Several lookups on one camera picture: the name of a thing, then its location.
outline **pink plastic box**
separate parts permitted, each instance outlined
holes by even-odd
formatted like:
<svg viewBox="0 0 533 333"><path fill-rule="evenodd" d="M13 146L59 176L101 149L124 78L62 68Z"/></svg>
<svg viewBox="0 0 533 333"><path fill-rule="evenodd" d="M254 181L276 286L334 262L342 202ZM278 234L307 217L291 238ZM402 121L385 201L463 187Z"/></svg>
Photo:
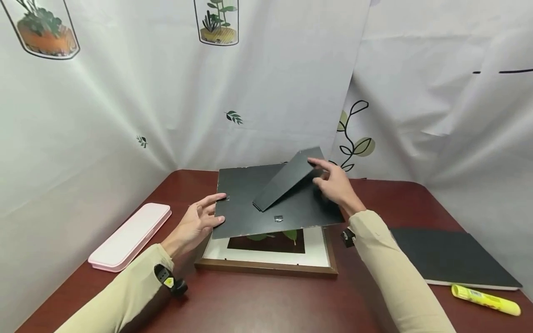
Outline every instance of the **pink plastic box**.
<svg viewBox="0 0 533 333"><path fill-rule="evenodd" d="M168 205L145 204L89 256L89 263L99 270L120 272L171 214Z"/></svg>

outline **white backdrop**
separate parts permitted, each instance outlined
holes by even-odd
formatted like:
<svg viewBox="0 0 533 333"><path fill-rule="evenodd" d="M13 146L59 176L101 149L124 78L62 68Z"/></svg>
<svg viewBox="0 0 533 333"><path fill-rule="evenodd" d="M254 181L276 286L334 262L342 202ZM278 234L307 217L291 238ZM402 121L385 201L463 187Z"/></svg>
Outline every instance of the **white backdrop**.
<svg viewBox="0 0 533 333"><path fill-rule="evenodd" d="M2 332L170 172L329 153L370 4L1 2Z"/></svg>
<svg viewBox="0 0 533 333"><path fill-rule="evenodd" d="M428 187L532 297L533 71L515 71L533 68L533 3L373 3L344 110L368 103L346 135L374 143L346 155L338 132L331 160Z"/></svg>
<svg viewBox="0 0 533 333"><path fill-rule="evenodd" d="M2 332L173 170L317 144L351 177L427 186L533 295L530 1L225 0L221 46L208 0L36 0L64 26L52 54L1 2Z"/></svg>

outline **red wooden table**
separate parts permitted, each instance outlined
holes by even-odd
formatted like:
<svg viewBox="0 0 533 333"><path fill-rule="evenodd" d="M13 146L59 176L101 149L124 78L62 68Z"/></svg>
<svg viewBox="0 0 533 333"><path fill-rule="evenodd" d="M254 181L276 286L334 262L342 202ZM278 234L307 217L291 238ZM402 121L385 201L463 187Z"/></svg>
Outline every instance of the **red wooden table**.
<svg viewBox="0 0 533 333"><path fill-rule="evenodd" d="M388 226L462 231L421 185L409 182L351 180L368 209ZM179 170L145 200L170 205L172 216L150 243L161 242L187 206L216 192L217 172ZM331 227L340 235L346 225ZM394 331L383 300L354 248L333 238L338 278L306 279L270 275L196 271L198 255L177 258L176 270L189 285L187 297L170 299L163 288L143 316L129 325L141 332L381 332ZM85 262L17 332L53 332L102 290L115 274ZM454 298L449 287L432 286L457 332L533 332L533 304L520 292L490 291L517 302L514 317Z"/></svg>

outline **left hand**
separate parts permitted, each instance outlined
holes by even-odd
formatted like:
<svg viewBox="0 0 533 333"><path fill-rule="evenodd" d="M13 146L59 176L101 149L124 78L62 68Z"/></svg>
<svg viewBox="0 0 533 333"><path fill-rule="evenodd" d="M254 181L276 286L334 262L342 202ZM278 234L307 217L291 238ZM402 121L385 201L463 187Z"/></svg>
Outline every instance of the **left hand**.
<svg viewBox="0 0 533 333"><path fill-rule="evenodd" d="M224 216L215 217L214 213L217 200L225 196L226 193L213 194L189 206L180 224L161 242L170 257L193 250L211 233L213 227L224 222Z"/></svg>

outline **glue stick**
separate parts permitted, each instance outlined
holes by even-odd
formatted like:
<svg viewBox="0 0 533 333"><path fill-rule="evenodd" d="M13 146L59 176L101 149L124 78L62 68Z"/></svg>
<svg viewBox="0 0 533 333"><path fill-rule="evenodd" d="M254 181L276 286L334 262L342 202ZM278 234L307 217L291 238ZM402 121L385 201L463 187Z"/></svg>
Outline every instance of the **glue stick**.
<svg viewBox="0 0 533 333"><path fill-rule="evenodd" d="M493 308L511 315L520 315L520 307L517 303L500 297L488 295L458 285L451 285L451 293L460 299L464 299L479 305Z"/></svg>

